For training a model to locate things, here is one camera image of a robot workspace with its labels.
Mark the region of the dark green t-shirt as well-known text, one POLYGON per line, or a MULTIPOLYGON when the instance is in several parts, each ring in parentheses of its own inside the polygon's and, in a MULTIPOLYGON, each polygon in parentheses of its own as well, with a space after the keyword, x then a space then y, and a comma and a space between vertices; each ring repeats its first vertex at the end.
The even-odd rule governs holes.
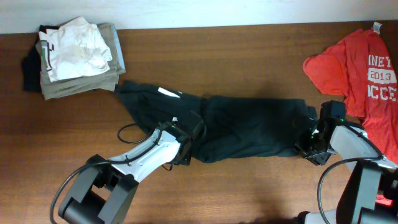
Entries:
POLYGON ((117 86, 115 94, 145 133, 172 118, 188 124, 199 116, 206 129, 192 144, 192 156, 204 163, 296 156, 296 141, 318 118, 303 99, 203 98, 133 81, 117 86))

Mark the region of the red printed t-shirt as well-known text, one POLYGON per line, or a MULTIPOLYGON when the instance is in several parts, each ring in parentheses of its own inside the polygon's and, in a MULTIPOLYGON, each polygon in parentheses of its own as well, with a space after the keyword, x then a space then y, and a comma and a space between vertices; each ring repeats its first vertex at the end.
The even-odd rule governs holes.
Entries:
POLYGON ((303 71, 321 93, 343 96, 347 114, 359 118, 369 139, 397 162, 397 76, 378 32, 354 31, 307 58, 303 71))

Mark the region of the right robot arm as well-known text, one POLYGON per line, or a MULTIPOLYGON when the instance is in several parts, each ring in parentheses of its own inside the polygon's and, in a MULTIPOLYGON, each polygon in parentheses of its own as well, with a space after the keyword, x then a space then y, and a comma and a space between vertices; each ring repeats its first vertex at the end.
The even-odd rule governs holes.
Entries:
POLYGON ((369 139, 365 130, 345 120, 345 104, 327 101, 320 117, 295 143, 295 150, 316 166, 333 154, 342 157, 321 175, 317 185, 317 212, 301 212, 295 223, 397 223, 397 164, 369 139), (324 210, 322 185, 327 174, 347 165, 351 175, 335 209, 324 210))

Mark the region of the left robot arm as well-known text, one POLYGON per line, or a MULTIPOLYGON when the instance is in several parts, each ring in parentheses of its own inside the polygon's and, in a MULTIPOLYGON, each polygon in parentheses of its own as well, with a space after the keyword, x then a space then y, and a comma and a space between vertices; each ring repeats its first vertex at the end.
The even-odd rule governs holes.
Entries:
POLYGON ((123 223, 140 182, 158 167, 189 165, 191 147, 205 132, 202 118, 190 111, 187 119, 159 123, 124 154, 92 156, 61 185, 63 190, 72 182, 59 208, 50 206, 50 221, 58 215, 67 223, 123 223))

